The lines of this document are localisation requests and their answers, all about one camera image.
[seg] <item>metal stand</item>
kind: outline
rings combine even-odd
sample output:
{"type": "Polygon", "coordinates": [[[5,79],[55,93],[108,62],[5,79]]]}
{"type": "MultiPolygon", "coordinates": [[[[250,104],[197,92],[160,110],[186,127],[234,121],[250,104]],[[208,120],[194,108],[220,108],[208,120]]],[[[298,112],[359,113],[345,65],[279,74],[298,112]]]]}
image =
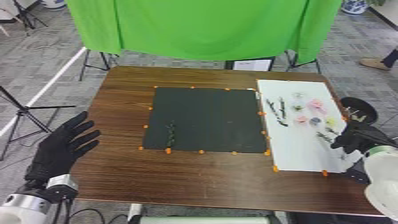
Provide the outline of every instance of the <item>metal stand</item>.
{"type": "Polygon", "coordinates": [[[286,69],[286,72],[289,71],[289,69],[302,67],[302,65],[307,65],[307,64],[314,63],[314,65],[316,65],[316,69],[318,69],[318,74],[321,74],[318,59],[314,59],[314,60],[313,60],[311,62],[307,62],[305,64],[297,65],[297,54],[295,54],[295,58],[293,58],[293,60],[291,60],[291,58],[289,58],[289,53],[288,53],[288,51],[284,51],[284,54],[286,54],[288,62],[289,62],[289,67],[288,67],[288,69],[286,69]]]}
{"type": "Polygon", "coordinates": [[[42,24],[44,27],[48,27],[48,25],[39,20],[35,15],[21,7],[19,2],[16,0],[12,0],[12,2],[14,2],[16,10],[18,10],[18,13],[19,13],[19,19],[21,19],[21,22],[23,22],[25,32],[26,32],[26,36],[28,36],[28,29],[32,29],[32,30],[35,29],[35,21],[42,24]]]}
{"type": "Polygon", "coordinates": [[[101,59],[103,59],[103,64],[105,64],[105,68],[99,68],[92,65],[87,64],[87,61],[89,61],[89,56],[90,56],[90,50],[87,50],[85,52],[85,58],[83,58],[83,67],[82,67],[82,72],[80,72],[80,78],[78,78],[78,81],[83,80],[83,72],[85,72],[85,68],[96,68],[99,69],[101,71],[108,71],[110,70],[110,60],[114,60],[112,58],[112,55],[108,54],[108,61],[106,61],[106,58],[105,58],[105,53],[99,52],[99,55],[101,55],[101,59]]]}
{"type": "Polygon", "coordinates": [[[7,90],[3,89],[3,87],[0,86],[0,92],[3,93],[5,97],[3,99],[11,102],[11,104],[14,105],[14,107],[18,108],[18,112],[16,112],[16,122],[12,124],[12,127],[11,127],[11,134],[9,134],[9,139],[7,139],[7,143],[5,143],[5,148],[3,148],[3,152],[2,152],[2,156],[0,156],[0,161],[3,161],[3,156],[5,156],[5,153],[7,153],[7,150],[9,150],[9,145],[14,141],[28,138],[32,135],[46,132],[46,133],[51,133],[51,130],[50,130],[50,124],[51,124],[51,121],[53,121],[53,118],[57,116],[57,113],[58,113],[58,109],[60,108],[71,108],[71,107],[76,107],[76,106],[50,106],[50,107],[25,107],[19,102],[16,101],[16,98],[12,97],[12,95],[9,94],[7,90]],[[51,115],[51,118],[46,122],[46,124],[42,124],[42,122],[39,121],[39,119],[35,118],[35,116],[32,115],[30,113],[30,110],[41,110],[41,109],[57,109],[55,112],[53,112],[53,115],[51,115]],[[21,117],[26,117],[30,119],[30,121],[34,122],[34,124],[37,125],[39,127],[39,131],[32,132],[30,134],[23,135],[21,137],[14,138],[14,132],[16,132],[16,127],[18,127],[18,124],[19,124],[19,120],[21,120],[21,117]]]}

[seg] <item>black glove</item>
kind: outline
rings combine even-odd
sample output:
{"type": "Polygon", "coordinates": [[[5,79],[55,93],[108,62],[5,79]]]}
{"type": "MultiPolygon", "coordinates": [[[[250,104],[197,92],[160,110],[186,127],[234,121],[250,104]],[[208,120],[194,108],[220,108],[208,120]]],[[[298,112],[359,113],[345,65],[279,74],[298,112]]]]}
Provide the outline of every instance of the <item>black glove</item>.
{"type": "Polygon", "coordinates": [[[76,136],[94,126],[92,121],[82,124],[85,118],[87,112],[82,112],[78,116],[60,125],[55,132],[39,143],[39,149],[32,165],[28,167],[25,180],[46,182],[51,177],[67,174],[76,159],[98,146],[99,141],[94,140],[101,134],[98,130],[76,138],[76,136]]]}
{"type": "Polygon", "coordinates": [[[396,142],[368,123],[350,121],[345,131],[334,139],[332,149],[343,147],[346,154],[355,150],[364,153],[377,145],[391,145],[396,147],[396,142]]]}

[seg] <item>black mat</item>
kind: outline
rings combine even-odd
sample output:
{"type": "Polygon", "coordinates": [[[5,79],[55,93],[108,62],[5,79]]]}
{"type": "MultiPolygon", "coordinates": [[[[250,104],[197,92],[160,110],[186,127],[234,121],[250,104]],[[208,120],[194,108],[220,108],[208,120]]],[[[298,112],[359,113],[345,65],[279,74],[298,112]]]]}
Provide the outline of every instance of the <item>black mat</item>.
{"type": "Polygon", "coordinates": [[[250,90],[156,88],[144,148],[261,153],[266,149],[250,90]]]}

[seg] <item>robotic arm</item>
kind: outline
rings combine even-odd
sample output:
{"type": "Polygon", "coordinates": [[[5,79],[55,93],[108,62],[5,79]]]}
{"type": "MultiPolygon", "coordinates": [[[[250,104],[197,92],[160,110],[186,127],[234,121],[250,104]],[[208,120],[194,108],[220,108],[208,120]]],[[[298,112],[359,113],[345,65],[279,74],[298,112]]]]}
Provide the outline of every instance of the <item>robotic arm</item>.
{"type": "Polygon", "coordinates": [[[92,128],[94,122],[87,119],[87,112],[62,124],[39,144],[39,149],[28,166],[26,183],[9,195],[0,207],[2,224],[44,224],[51,204],[71,204],[78,195],[78,185],[69,171],[76,159],[98,146],[96,130],[82,137],[80,134],[92,128]]]}
{"type": "Polygon", "coordinates": [[[398,221],[398,145],[369,124],[350,121],[330,145],[364,154],[345,175],[369,184],[364,195],[382,214],[398,221]]]}

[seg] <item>gloved hand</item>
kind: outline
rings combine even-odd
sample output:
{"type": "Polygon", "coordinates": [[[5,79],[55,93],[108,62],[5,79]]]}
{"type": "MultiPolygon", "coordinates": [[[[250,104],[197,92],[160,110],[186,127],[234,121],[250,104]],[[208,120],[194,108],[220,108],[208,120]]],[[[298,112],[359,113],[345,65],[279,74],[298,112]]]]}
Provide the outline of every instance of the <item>gloved hand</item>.
{"type": "Polygon", "coordinates": [[[85,119],[87,112],[82,112],[78,116],[60,125],[55,132],[39,143],[39,149],[32,165],[28,166],[25,180],[39,180],[46,182],[51,177],[67,174],[76,159],[98,146],[99,141],[94,140],[99,136],[98,130],[76,138],[76,136],[94,126],[92,121],[82,124],[85,119]]]}

